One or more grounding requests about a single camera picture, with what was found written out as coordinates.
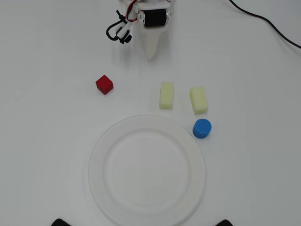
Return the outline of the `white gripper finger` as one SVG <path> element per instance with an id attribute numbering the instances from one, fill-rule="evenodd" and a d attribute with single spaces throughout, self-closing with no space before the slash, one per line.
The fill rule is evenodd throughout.
<path id="1" fill-rule="evenodd" d="M 143 24 L 139 24 L 141 37 L 144 45 L 144 52 L 148 60 L 157 57 L 157 53 L 163 50 L 169 50 L 169 24 L 162 27 L 147 28 Z"/>

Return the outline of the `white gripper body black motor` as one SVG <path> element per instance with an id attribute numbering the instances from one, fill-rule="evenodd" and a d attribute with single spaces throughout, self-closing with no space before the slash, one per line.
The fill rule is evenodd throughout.
<path id="1" fill-rule="evenodd" d="M 139 21 L 145 27 L 162 27 L 168 23 L 175 0 L 122 0 L 126 6 L 126 19 Z"/>

